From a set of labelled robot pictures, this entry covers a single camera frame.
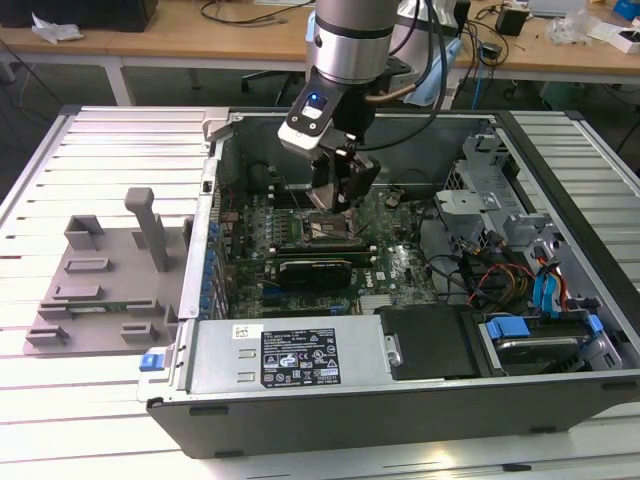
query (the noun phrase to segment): blue connector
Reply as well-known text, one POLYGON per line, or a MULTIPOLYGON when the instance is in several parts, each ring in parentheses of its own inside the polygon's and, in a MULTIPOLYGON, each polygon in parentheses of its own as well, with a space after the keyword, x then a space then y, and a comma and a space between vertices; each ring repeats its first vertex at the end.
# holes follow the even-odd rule
POLYGON ((331 316, 332 317, 337 317, 342 312, 344 312, 344 306, 343 305, 332 305, 331 307, 329 307, 329 311, 331 312, 331 316))
POLYGON ((558 282, 551 275, 538 275, 533 284, 533 306, 548 313, 551 318, 558 318, 560 312, 553 309, 553 295, 558 282))

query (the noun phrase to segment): power adapter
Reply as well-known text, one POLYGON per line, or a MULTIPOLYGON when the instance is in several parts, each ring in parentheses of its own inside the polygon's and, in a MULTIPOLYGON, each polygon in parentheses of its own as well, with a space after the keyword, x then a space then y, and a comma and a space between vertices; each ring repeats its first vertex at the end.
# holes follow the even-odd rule
POLYGON ((502 47, 495 43, 482 42, 480 46, 482 51, 482 58, 485 60, 498 61, 500 54, 502 53, 502 47))
POLYGON ((529 10, 521 8, 503 8, 498 15, 498 20, 496 20, 496 31, 501 35, 517 37, 522 31, 529 13, 529 10))

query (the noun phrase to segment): slotted metal surface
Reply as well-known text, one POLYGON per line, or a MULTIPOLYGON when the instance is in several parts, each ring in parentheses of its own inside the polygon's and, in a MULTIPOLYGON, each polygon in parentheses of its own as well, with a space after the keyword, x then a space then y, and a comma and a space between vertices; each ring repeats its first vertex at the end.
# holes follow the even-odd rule
MULTIPOLYGON (((514 112, 525 132, 600 239, 640 290, 640 185, 635 175, 583 121, 562 113, 514 112)), ((539 211, 544 205, 526 176, 518 177, 539 211)))
MULTIPOLYGON (((204 109, 192 108, 86 108, 77 118, 62 118, 34 156, 24 185, 0 209, 0 478, 638 476, 640 403, 611 409, 570 433, 196 461, 182 454, 137 401, 138 356, 23 357, 25 331, 66 246, 62 232, 69 214, 99 211, 105 227, 133 227, 135 220, 119 202, 133 185, 153 186, 165 225, 179 226, 185 215, 193 214, 206 156, 202 138, 195 135, 203 114, 204 109), (109 152, 100 144, 83 155, 66 143, 69 135, 88 135, 86 147, 93 135, 159 131, 193 133, 194 143, 171 149, 142 142, 111 144, 109 152), (533 471, 505 473, 501 465, 506 463, 524 463, 533 471)), ((595 188, 589 182, 572 186, 586 192, 595 188)), ((609 195, 602 197, 606 203, 609 195)), ((623 246, 632 238, 613 230, 611 235, 623 246)))

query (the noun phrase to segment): wooden desk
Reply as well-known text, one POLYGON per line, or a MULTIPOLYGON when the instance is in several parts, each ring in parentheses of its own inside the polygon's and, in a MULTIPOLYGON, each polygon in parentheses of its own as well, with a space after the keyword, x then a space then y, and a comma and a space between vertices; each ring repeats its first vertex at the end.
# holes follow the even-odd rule
MULTIPOLYGON (((492 3, 496 2, 473 2, 469 18, 474 19, 478 10, 492 3)), ((613 13, 614 3, 609 1, 603 5, 591 5, 591 12, 606 22, 629 25, 629 22, 613 13)), ((488 15, 481 22, 495 27, 497 18, 498 16, 495 14, 488 15)), ((504 65, 496 70, 497 78, 524 79, 522 78, 523 72, 538 72, 547 75, 579 74, 581 76, 640 75, 640 55, 625 55, 615 47, 595 39, 590 45, 556 46, 546 38, 548 25, 548 20, 533 18, 527 21, 520 36, 505 37, 510 46, 509 57, 504 65)), ((478 30, 481 40, 503 45, 502 40, 489 30, 483 27, 478 27, 478 30)), ((467 49, 458 57, 458 65, 468 65, 471 60, 470 40, 467 35, 465 35, 465 45, 467 49)), ((589 82, 591 80, 582 79, 579 81, 589 82)))
MULTIPOLYGON (((200 15, 201 5, 202 2, 162 0, 145 33, 116 33, 108 52, 126 56, 305 61, 304 36, 311 9, 286 13, 285 24, 239 28, 204 18, 200 15)), ((227 3, 218 15, 241 20, 280 8, 227 3)))
MULTIPOLYGON (((474 0, 470 18, 487 5, 474 0)), ((123 74, 127 66, 220 68, 244 70, 302 71, 305 65, 309 8, 295 9, 284 17, 287 23, 257 28, 238 28, 209 21, 200 15, 202 1, 160 0, 158 10, 144 33, 84 30, 85 39, 52 45, 29 29, 1 29, 0 37, 26 62, 91 64, 105 68, 118 105, 132 105, 133 97, 123 74)), ((624 22, 611 12, 613 0, 591 6, 605 21, 624 22)), ((230 20, 252 18, 280 7, 253 5, 251 0, 229 3, 219 15, 230 20)), ((483 22, 495 25, 496 15, 483 22)), ((624 55, 614 47, 594 40, 591 45, 554 46, 545 37, 548 24, 532 19, 519 37, 508 37, 510 54, 494 74, 499 79, 589 83, 640 83, 640 56, 624 55)), ((480 27, 480 38, 500 44, 480 27)), ((452 68, 450 84, 465 74, 471 61, 469 39, 452 68)), ((0 62, 13 61, 0 50, 0 62)))

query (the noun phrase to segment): sticker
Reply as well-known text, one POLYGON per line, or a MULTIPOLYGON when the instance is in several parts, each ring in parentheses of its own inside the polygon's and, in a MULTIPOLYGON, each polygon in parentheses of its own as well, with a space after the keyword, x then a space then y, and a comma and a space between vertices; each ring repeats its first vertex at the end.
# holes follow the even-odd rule
POLYGON ((234 325, 231 329, 233 340, 246 340, 248 338, 260 338, 264 325, 234 325))
POLYGON ((340 362, 335 330, 262 332, 260 378, 266 388, 339 384, 340 362))

